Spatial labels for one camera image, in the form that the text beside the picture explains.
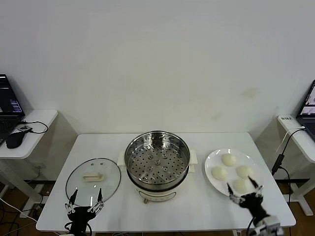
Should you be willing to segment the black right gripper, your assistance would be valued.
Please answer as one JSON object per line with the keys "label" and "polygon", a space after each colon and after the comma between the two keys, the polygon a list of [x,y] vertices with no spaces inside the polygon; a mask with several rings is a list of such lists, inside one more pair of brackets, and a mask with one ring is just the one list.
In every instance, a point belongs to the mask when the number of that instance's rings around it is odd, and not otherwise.
{"label": "black right gripper", "polygon": [[268,213],[266,212],[266,210],[261,206],[263,202],[262,190],[264,186],[261,184],[258,184],[250,176],[248,176],[248,179],[250,180],[250,182],[252,183],[254,187],[254,193],[250,193],[250,194],[246,194],[241,197],[238,197],[234,194],[229,183],[227,183],[229,198],[235,204],[239,204],[240,207],[248,209],[250,214],[254,218],[254,220],[262,220],[263,218],[268,216]]}

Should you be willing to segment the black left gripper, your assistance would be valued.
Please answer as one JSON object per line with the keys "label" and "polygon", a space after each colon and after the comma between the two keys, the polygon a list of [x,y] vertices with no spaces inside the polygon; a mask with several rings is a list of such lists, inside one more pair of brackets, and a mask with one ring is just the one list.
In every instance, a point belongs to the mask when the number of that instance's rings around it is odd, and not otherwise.
{"label": "black left gripper", "polygon": [[67,216],[70,222],[70,233],[85,233],[87,228],[90,233],[92,233],[92,228],[89,221],[96,217],[96,213],[99,213],[104,207],[104,201],[102,196],[102,189],[99,189],[97,201],[91,207],[89,206],[77,206],[74,208],[75,200],[77,196],[78,189],[70,196],[68,203],[65,203],[65,209],[67,211]]}

